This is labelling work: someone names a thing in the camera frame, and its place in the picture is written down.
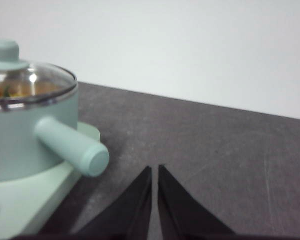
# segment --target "black triangular shape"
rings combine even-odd
[[[147,166],[129,187],[83,227],[83,236],[122,236],[127,240],[146,240],[152,200],[152,173]]]
[[[186,235],[234,234],[201,206],[163,165],[159,165],[158,208],[164,240],[184,240]]]

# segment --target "white wall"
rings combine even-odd
[[[300,0],[0,0],[0,37],[82,82],[300,118]]]

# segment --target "food inside pot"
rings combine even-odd
[[[0,98],[28,97],[60,90],[60,86],[49,81],[4,82],[0,84]]]

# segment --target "pot lid knob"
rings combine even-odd
[[[19,59],[19,46],[14,40],[0,39],[0,71],[19,70],[28,65]]]

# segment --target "black object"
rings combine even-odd
[[[115,202],[75,234],[17,236],[13,240],[146,240],[151,176],[147,166]],[[164,240],[300,240],[236,234],[201,206],[163,165],[159,166],[158,208]]]
[[[159,165],[158,208],[164,240],[300,240],[235,234],[201,206],[163,165]]]

